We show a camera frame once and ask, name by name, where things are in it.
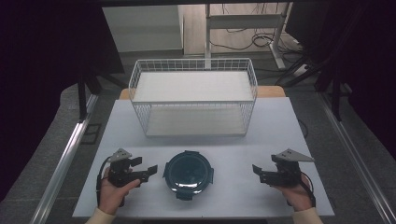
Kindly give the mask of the white desk frame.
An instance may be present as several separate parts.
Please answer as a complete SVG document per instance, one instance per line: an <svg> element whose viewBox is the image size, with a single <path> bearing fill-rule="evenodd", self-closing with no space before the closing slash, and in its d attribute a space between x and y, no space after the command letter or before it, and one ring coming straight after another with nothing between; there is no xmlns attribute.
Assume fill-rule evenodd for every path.
<svg viewBox="0 0 396 224"><path fill-rule="evenodd" d="M210 5L205 5L205 58L211 58L210 31L213 29L275 29L273 40L269 43L276 66L285 70L286 66L278 50L278 42L287 18L290 3L284 6L280 14L261 15L211 15Z"/></svg>

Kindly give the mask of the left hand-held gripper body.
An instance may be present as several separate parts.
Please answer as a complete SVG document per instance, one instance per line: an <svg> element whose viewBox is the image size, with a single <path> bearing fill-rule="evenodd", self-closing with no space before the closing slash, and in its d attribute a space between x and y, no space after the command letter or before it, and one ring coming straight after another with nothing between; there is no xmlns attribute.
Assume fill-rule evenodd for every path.
<svg viewBox="0 0 396 224"><path fill-rule="evenodd" d="M117 188L124 187L134 181L134 173L130 171L132 154L123 148L119 148L109 159L110 170L108 181Z"/></svg>

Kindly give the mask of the black square floor plate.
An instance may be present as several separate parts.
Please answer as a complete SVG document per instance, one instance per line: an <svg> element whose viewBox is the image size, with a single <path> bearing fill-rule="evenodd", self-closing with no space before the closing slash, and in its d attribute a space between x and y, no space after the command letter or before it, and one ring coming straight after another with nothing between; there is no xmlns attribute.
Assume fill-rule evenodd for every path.
<svg viewBox="0 0 396 224"><path fill-rule="evenodd" d="M94 123L89 124L83 134L81 144L82 145L95 145L101 131L102 124Z"/></svg>

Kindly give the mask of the white power strip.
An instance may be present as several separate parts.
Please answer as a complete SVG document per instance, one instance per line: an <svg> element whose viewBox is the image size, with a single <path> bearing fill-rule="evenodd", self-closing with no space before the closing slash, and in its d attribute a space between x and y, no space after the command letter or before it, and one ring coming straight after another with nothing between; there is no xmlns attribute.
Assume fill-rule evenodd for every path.
<svg viewBox="0 0 396 224"><path fill-rule="evenodd" d="M306 71L308 71L310 68L311 68L310 64L304 63L296 71L293 72L293 75L295 77L298 77L298 76L302 75L303 73L305 73Z"/></svg>

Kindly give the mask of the aluminium rail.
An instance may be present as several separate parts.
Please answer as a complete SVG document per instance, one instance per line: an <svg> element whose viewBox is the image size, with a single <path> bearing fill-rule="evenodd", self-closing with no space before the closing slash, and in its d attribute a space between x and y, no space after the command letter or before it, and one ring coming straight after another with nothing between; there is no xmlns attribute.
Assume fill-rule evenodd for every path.
<svg viewBox="0 0 396 224"><path fill-rule="evenodd" d="M396 213L390 206L389 200L385 196L383 190L376 182L375 178L369 171L367 165L363 161L358 149L348 134L342 121L339 121L331 109L331 102L324 93L318 93L318 98L324 111L332 124L335 133L340 139L343 148L346 151L351 163L353 164L361 182L369 194L375 209L381 216L384 224L396 224Z"/></svg>
<svg viewBox="0 0 396 224"><path fill-rule="evenodd" d="M36 207L36 210L29 221L29 224L45 224L52 206L54 205L57 195L60 192L60 189L63 185L63 182L66 178L67 172L72 164L72 161L77 153L78 146L81 142L83 134L88 127L90 119L92 117L92 113L96 102L98 100L98 96L92 94L88 102L85 104L87 109L87 115L84 119L81 119L75 126L66 147L64 148L64 152L49 180L49 183L43 193L43 196Z"/></svg>

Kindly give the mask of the person's right hand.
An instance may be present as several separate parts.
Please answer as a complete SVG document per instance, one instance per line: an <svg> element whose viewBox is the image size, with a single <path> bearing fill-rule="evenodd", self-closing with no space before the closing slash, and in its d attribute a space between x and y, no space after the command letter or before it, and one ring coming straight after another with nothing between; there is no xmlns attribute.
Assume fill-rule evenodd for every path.
<svg viewBox="0 0 396 224"><path fill-rule="evenodd" d="M306 190L298 185L293 188L275 186L275 189L281 191L287 202L292 206L295 212L302 212L312 208L312 202Z"/></svg>

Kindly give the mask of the dark curtain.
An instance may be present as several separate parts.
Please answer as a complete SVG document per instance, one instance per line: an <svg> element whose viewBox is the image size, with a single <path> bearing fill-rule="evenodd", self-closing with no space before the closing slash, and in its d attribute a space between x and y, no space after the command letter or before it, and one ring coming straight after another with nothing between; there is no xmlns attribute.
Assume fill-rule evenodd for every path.
<svg viewBox="0 0 396 224"><path fill-rule="evenodd" d="M321 63L346 32L353 10L366 3L337 60L349 103L396 159L396 0L294 2L286 32Z"/></svg>
<svg viewBox="0 0 396 224"><path fill-rule="evenodd" d="M33 156L63 90L122 72L93 0L0 0L0 202Z"/></svg>

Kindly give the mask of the black metal stand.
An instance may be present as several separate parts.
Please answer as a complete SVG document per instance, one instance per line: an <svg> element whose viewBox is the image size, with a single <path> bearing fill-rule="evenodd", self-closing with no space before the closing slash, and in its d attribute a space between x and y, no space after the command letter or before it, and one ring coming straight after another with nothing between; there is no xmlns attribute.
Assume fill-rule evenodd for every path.
<svg viewBox="0 0 396 224"><path fill-rule="evenodd" d="M127 84L110 73L104 72L97 67L90 67L87 71L79 74L78 78L78 105L79 105L79 121L82 122L88 117L89 103L86 98L86 90L89 90L92 95L99 95L103 89L99 82L99 77L123 89L127 88Z"/></svg>
<svg viewBox="0 0 396 224"><path fill-rule="evenodd" d="M341 121L342 118L340 115L340 100L341 97L346 96L346 94L342 93L341 88L342 79L339 71L339 69L341 68L340 49L335 48L320 63L315 63L301 75L294 77L287 82L282 82L284 78L294 73L297 68L304 64L308 59L309 57L307 55L300 58L276 81L276 85L284 88L292 87L302 82L303 80L318 74L318 79L314 84L314 88L318 92L325 92L329 87L332 88L332 91L330 92L330 109L335 118L338 121Z"/></svg>

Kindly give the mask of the white cabinet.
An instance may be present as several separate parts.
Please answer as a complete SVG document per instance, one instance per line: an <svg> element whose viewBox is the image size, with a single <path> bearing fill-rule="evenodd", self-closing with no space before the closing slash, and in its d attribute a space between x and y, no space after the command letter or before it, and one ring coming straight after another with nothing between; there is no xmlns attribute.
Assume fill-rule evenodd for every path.
<svg viewBox="0 0 396 224"><path fill-rule="evenodd" d="M118 52L182 49L178 6L102 10Z"/></svg>

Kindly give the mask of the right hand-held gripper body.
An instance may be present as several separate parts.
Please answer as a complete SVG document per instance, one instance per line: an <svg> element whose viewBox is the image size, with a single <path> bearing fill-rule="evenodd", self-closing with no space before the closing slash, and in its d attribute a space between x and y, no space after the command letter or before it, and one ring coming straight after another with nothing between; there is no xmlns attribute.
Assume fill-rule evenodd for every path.
<svg viewBox="0 0 396 224"><path fill-rule="evenodd" d="M264 182L271 186L295 187L301 182L299 162L314 162L315 160L290 148L276 155L280 158L275 163L276 171L264 171Z"/></svg>

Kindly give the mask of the white table mat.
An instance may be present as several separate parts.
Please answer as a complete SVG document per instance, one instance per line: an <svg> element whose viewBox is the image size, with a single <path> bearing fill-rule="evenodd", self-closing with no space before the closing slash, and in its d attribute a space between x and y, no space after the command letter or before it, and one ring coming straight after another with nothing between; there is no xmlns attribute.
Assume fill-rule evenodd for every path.
<svg viewBox="0 0 396 224"><path fill-rule="evenodd" d="M140 169L157 166L158 173L132 190L119 217L136 219L212 219L286 217L291 213L282 194L252 171L275 170L271 157L288 148L304 155L304 140L290 99L259 98L247 134L242 137L147 137L127 100L115 102L102 141L73 213L89 217L96 206L96 177L105 158L124 148L142 158ZM189 201L177 199L163 178L165 164L186 150L198 151L214 169L214 180Z"/></svg>

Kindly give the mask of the dark round lidded food container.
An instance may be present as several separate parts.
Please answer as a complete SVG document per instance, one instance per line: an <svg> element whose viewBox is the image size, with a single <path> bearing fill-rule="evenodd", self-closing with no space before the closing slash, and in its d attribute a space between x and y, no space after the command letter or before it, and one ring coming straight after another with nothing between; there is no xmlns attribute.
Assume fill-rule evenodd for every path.
<svg viewBox="0 0 396 224"><path fill-rule="evenodd" d="M165 164L163 178L181 201L191 201L213 183L214 169L198 151L184 151Z"/></svg>

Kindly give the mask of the person's left hand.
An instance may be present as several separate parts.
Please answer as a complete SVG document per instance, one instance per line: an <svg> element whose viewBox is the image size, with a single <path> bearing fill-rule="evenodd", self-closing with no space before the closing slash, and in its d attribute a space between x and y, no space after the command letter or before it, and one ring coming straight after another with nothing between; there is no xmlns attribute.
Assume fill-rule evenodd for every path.
<svg viewBox="0 0 396 224"><path fill-rule="evenodd" d="M140 185L140 180L136 179L121 188L117 188L108 181L108 173L109 168L106 168L101 179L98 208L106 214L115 216L123 198L129 194L130 190Z"/></svg>

